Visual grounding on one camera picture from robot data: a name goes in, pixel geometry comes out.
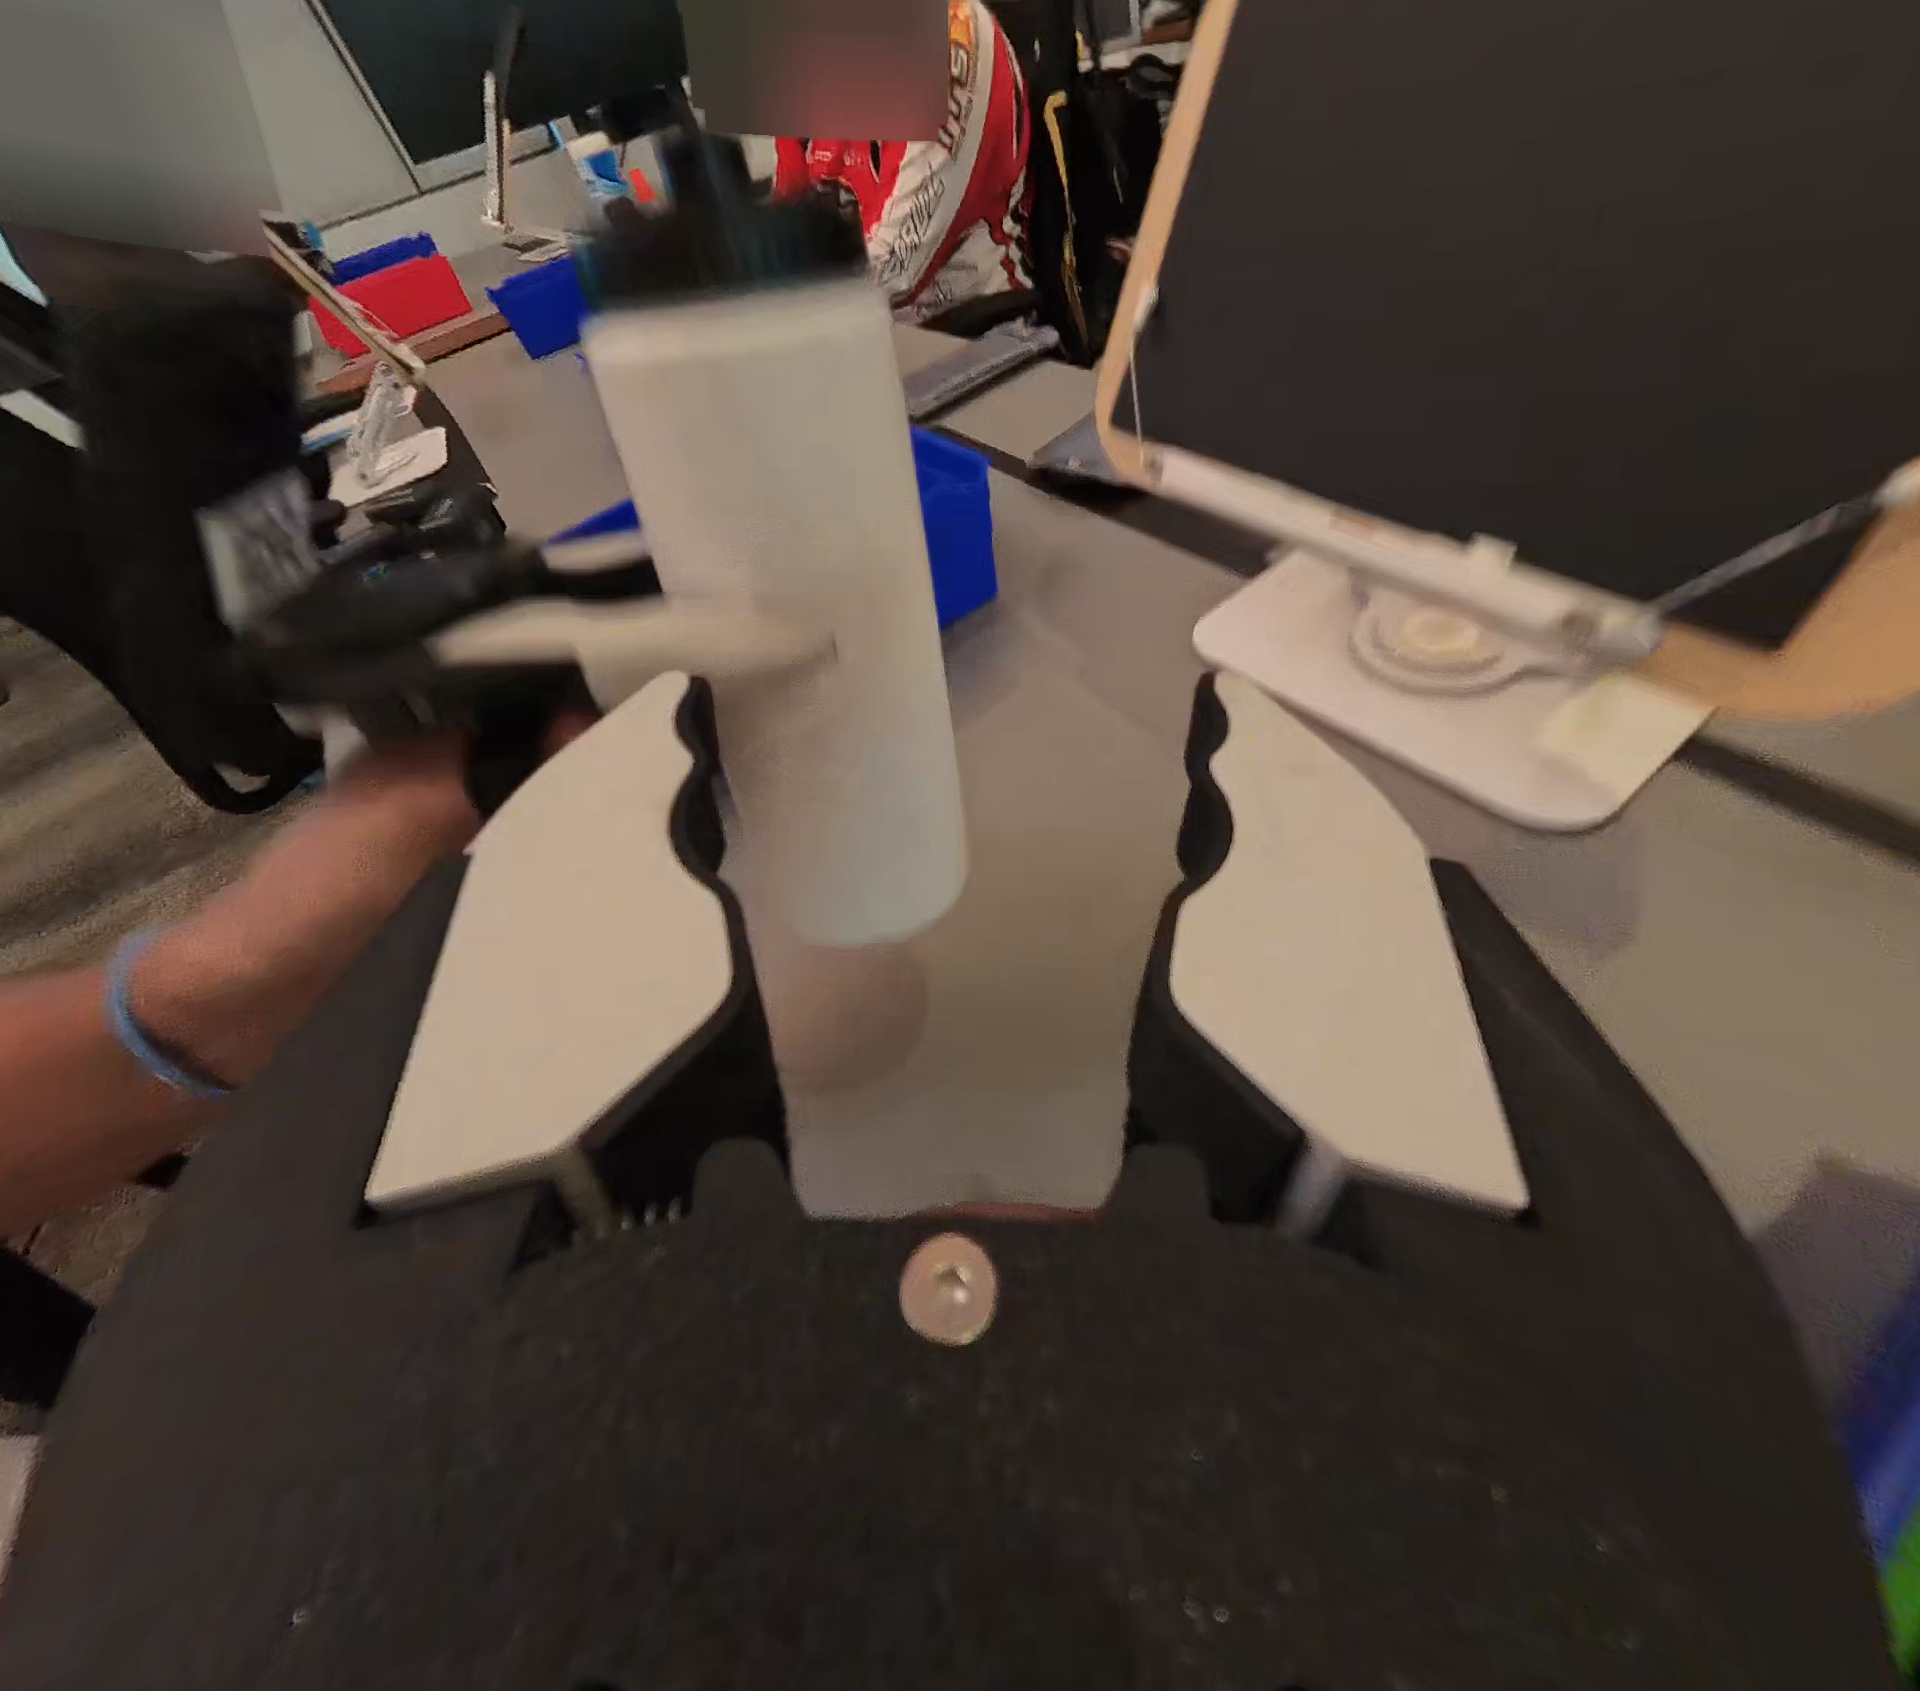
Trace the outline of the wooden stick white stand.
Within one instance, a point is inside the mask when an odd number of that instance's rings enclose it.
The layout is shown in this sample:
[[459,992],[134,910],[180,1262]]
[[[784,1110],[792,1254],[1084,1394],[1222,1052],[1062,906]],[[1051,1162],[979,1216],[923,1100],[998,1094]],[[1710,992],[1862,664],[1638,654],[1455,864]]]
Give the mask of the wooden stick white stand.
[[450,466],[444,430],[419,420],[427,364],[383,318],[350,300],[323,274],[321,256],[297,248],[293,220],[265,214],[261,228],[272,262],[305,292],[360,336],[374,360],[355,412],[334,424],[331,438],[329,498],[346,510],[372,516],[374,504],[392,502]]

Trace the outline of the dark grey flat case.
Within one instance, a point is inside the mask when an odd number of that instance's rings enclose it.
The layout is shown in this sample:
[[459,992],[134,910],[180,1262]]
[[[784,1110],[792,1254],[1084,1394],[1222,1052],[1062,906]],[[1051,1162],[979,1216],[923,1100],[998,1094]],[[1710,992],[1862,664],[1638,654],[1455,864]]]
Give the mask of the dark grey flat case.
[[906,414],[914,424],[938,420],[1059,350],[1061,336],[1051,326],[1034,320],[1000,324],[906,374]]

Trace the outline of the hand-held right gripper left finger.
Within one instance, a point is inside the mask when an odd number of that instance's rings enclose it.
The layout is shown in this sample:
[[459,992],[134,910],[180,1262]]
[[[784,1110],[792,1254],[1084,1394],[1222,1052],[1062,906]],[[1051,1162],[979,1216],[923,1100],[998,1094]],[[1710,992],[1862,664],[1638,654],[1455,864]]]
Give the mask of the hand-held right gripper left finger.
[[676,838],[707,690],[671,672],[548,758],[469,850],[365,1188],[419,1214],[525,1184],[611,1214],[595,1158],[719,1020],[736,952],[714,870]]

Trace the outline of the wood-framed black board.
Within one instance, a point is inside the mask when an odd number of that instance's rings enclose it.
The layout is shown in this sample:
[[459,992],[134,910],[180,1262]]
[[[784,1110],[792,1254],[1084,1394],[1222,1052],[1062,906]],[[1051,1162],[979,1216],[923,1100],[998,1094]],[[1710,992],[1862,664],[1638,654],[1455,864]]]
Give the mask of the wood-framed black board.
[[1919,0],[1211,0],[1129,482],[1669,600],[1917,466]]

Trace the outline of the blue wristband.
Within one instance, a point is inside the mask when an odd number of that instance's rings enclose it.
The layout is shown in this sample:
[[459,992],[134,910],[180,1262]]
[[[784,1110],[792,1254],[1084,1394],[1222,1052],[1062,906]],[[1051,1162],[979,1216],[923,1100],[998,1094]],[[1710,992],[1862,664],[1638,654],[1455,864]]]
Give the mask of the blue wristband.
[[167,930],[143,930],[118,944],[109,958],[102,984],[102,1014],[109,1036],[133,1060],[139,1072],[167,1092],[196,1104],[226,1102],[238,1084],[212,1072],[141,1020],[134,1006],[134,976],[169,936]]

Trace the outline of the red tray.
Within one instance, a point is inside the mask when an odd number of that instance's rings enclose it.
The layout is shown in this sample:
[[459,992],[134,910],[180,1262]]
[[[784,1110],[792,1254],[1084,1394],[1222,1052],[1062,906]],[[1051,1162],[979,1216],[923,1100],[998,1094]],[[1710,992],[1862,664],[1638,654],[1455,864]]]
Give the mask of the red tray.
[[337,292],[402,340],[464,320],[472,312],[469,290],[444,254],[398,264]]

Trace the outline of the dark flat mat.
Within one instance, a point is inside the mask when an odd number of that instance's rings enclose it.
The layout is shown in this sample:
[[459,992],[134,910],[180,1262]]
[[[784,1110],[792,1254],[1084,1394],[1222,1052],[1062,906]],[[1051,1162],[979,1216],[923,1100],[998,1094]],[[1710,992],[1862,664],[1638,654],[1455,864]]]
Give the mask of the dark flat mat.
[[1038,478],[1076,490],[1156,494],[1162,468],[1138,432],[1104,426],[1095,412],[1041,446],[1026,468]]

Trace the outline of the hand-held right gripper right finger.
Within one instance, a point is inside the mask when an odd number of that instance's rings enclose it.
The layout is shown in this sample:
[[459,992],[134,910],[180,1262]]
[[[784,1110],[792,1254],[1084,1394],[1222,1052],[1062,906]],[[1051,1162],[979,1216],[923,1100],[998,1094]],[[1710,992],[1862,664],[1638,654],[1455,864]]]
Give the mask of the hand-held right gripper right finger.
[[1256,686],[1207,676],[1178,878],[1133,1020],[1133,1148],[1217,1220],[1328,1220],[1388,1188],[1492,1220],[1531,1188],[1429,850]]

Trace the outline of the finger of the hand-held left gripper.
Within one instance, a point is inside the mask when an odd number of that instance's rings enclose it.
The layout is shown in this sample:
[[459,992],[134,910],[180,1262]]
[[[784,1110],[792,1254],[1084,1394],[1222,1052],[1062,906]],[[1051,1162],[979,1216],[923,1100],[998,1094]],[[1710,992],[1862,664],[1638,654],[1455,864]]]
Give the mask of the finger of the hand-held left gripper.
[[432,636],[444,670],[573,666],[595,704],[672,672],[723,684],[835,658],[833,630],[756,602],[515,602]]
[[542,564],[566,588],[661,590],[653,550],[638,528],[555,538],[542,546]]

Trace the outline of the white device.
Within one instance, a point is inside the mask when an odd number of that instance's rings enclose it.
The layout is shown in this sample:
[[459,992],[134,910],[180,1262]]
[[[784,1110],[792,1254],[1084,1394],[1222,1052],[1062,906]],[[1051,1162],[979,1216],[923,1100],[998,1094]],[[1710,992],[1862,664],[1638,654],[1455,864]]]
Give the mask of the white device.
[[666,204],[589,242],[582,354],[668,600],[810,654],[713,688],[742,836],[803,938],[918,936],[968,838],[896,326],[856,216],[756,198],[742,146],[658,146]]

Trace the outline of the small blue bin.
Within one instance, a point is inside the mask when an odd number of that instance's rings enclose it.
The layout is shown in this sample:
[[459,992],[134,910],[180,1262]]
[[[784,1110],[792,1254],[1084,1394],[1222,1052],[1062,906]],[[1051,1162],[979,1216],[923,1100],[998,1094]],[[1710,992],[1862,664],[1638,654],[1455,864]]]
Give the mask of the small blue bin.
[[486,286],[488,304],[528,360],[548,360],[581,348],[589,302],[581,264],[555,258]]
[[367,278],[372,278],[378,272],[394,268],[398,264],[413,264],[419,260],[432,260],[441,256],[441,248],[430,232],[416,232],[387,242],[369,246],[355,254],[346,256],[329,256],[331,260],[331,278],[337,290],[346,290],[353,284],[359,284]]

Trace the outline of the person's left forearm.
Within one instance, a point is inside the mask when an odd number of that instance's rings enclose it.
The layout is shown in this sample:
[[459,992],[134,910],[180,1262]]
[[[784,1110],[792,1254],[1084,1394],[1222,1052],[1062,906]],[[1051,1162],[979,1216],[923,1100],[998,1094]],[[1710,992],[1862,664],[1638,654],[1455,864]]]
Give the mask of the person's left forearm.
[[[313,980],[245,966],[234,892],[165,928],[134,976],[141,1020],[238,1092],[291,1030]],[[20,1236],[179,1152],[229,1104],[182,1100],[147,1080],[102,1014],[109,958],[93,968],[5,982],[3,1230]]]

